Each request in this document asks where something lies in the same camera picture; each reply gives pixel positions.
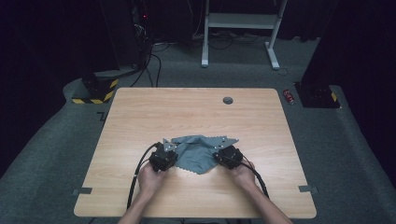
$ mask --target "wooden table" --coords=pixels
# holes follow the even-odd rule
[[[224,97],[233,103],[224,104]],[[307,183],[277,92],[208,88],[118,89],[82,186],[92,192],[79,194],[75,214],[121,217],[144,151],[163,138],[193,134],[238,138],[234,146],[255,163],[271,200],[288,217],[316,215],[310,192],[299,191]],[[134,196],[138,191],[136,184]],[[144,216],[259,214],[226,169],[217,166],[204,175],[172,167]]]

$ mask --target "crumpled cloth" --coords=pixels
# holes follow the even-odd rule
[[[171,143],[177,145],[175,152],[178,154],[175,166],[198,175],[204,174],[218,164],[213,153],[219,152],[220,149],[229,147],[237,141],[237,139],[229,139],[227,136],[189,135],[173,138]]]

